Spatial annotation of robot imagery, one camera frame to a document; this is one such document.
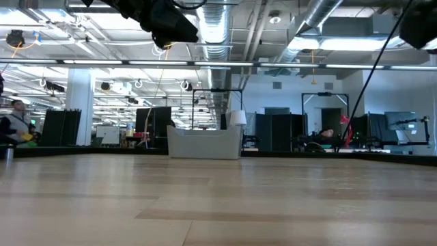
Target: white column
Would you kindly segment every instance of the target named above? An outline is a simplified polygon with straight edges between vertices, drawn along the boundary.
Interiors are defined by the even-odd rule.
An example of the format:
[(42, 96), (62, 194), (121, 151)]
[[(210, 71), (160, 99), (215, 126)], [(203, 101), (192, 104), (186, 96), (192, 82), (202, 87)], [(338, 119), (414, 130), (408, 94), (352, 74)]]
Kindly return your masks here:
[(76, 144), (80, 146), (91, 144), (95, 82), (90, 69), (69, 69), (68, 71), (66, 109), (82, 111), (76, 141)]

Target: ductwork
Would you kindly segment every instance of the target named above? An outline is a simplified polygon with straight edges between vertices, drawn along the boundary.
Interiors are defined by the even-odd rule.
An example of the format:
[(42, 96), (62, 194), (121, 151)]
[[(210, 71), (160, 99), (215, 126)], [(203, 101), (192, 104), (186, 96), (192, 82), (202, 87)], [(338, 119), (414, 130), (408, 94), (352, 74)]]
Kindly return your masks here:
[[(334, 12), (334, 10), (340, 6), (343, 0), (311, 0), (308, 4), (308, 10), (304, 13), (301, 24), (297, 25), (298, 28), (293, 28), (290, 42), (294, 39), (296, 34), (308, 31), (313, 28), (321, 28), (323, 23), (329, 18), (329, 16)], [(278, 56), (275, 61), (281, 63), (290, 63), (299, 54), (300, 50), (289, 49), (288, 47), (284, 49), (282, 54)], [(290, 74), (289, 70), (276, 69), (269, 70), (266, 74), (277, 76), (280, 74)]]
[[(203, 42), (208, 44), (225, 44), (229, 41), (229, 16), (231, 6), (210, 4), (197, 9), (200, 18), (199, 29)], [(228, 61), (229, 47), (203, 47), (203, 55), (207, 61)], [(210, 88), (227, 89), (230, 88), (230, 81), (227, 82), (226, 74), (228, 70), (208, 70), (208, 85)], [(222, 94), (213, 94), (212, 101), (214, 108), (226, 109), (227, 103), (223, 102)]]

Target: computer screen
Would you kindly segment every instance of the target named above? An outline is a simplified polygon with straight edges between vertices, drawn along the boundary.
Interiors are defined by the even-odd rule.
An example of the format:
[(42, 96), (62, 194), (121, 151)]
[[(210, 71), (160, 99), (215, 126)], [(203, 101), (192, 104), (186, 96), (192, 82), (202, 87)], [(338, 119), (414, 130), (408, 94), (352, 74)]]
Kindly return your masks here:
[(385, 112), (388, 130), (415, 131), (417, 119), (415, 112)]

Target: ceiling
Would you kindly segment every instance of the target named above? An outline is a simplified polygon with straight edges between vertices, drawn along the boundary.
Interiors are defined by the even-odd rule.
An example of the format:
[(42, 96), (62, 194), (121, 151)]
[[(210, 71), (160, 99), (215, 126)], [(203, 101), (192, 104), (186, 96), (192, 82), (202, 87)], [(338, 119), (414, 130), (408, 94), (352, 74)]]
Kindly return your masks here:
[[(290, 0), (273, 1), (270, 10), (278, 10), (281, 22), (272, 24), (266, 22), (259, 45), (257, 46), (254, 59), (271, 58), (277, 56), (288, 45), (287, 30), (293, 16), (298, 16), (306, 10), (309, 1)], [(401, 1), (356, 1), (345, 0), (340, 8), (336, 9), (331, 16), (350, 18), (367, 18), (379, 12), (380, 14), (392, 14), (396, 12)], [(71, 0), (70, 4), (81, 4), (80, 1)], [(248, 26), (253, 20), (253, 9), (255, 1), (241, 1), (232, 7), (231, 18), (231, 47), (230, 60), (241, 61), (246, 39), (249, 34)], [(29, 18), (20, 10), (11, 8), (0, 8), (0, 37), (6, 37), (11, 29), (22, 29), (25, 38), (24, 47), (29, 49), (18, 50), (15, 58), (44, 58), (44, 59), (141, 59), (141, 60), (204, 60), (202, 44), (175, 43), (167, 52), (159, 50), (153, 43), (150, 33), (143, 31), (139, 23), (132, 19), (125, 19), (113, 10), (100, 10), (100, 13), (80, 13), (82, 8), (75, 10), (67, 16), (60, 16), (55, 13), (45, 12), (47, 19), (37, 21)], [(197, 17), (186, 14), (187, 18), (194, 24)], [(5, 39), (0, 38), (0, 56), (11, 57), (15, 50), (8, 46)], [(371, 51), (325, 51), (315, 50), (313, 54), (300, 52), (297, 59), (300, 62), (333, 63), (333, 64), (369, 64), (375, 59), (375, 52)], [(386, 52), (381, 63), (387, 64), (422, 64), (427, 59), (424, 51), (400, 47)], [(350, 71), (344, 70), (318, 70), (317, 74), (335, 74), (339, 78)], [(208, 71), (183, 70), (183, 69), (139, 69), (139, 68), (94, 68), (92, 73), (96, 78), (96, 99), (94, 124), (124, 124), (123, 122), (134, 121), (135, 108), (132, 106), (173, 106), (175, 113), (173, 117), (178, 120), (177, 124), (187, 126), (191, 114), (188, 107), (191, 105), (191, 92), (181, 88), (181, 83), (188, 81), (195, 88), (208, 89)], [(299, 74), (306, 76), (312, 73), (312, 69), (301, 69)], [(5, 88), (7, 92), (19, 94), (54, 94), (56, 97), (28, 97), (27, 100), (36, 105), (36, 111), (44, 110), (46, 107), (62, 108), (65, 104), (65, 96), (57, 92), (50, 92), (41, 87), (44, 84), (42, 78), (67, 88), (67, 68), (44, 68), (38, 66), (9, 65), (3, 73), (5, 77)], [(126, 98), (99, 98), (104, 95), (114, 95), (114, 91), (104, 91), (100, 88), (102, 83), (130, 83), (132, 86), (130, 95), (157, 96), (145, 100), (142, 105), (132, 105)], [(170, 96), (173, 99), (162, 99), (163, 96)], [(216, 116), (211, 109), (212, 103), (209, 100), (200, 99), (197, 105), (200, 118), (196, 119), (196, 125), (216, 127)]]

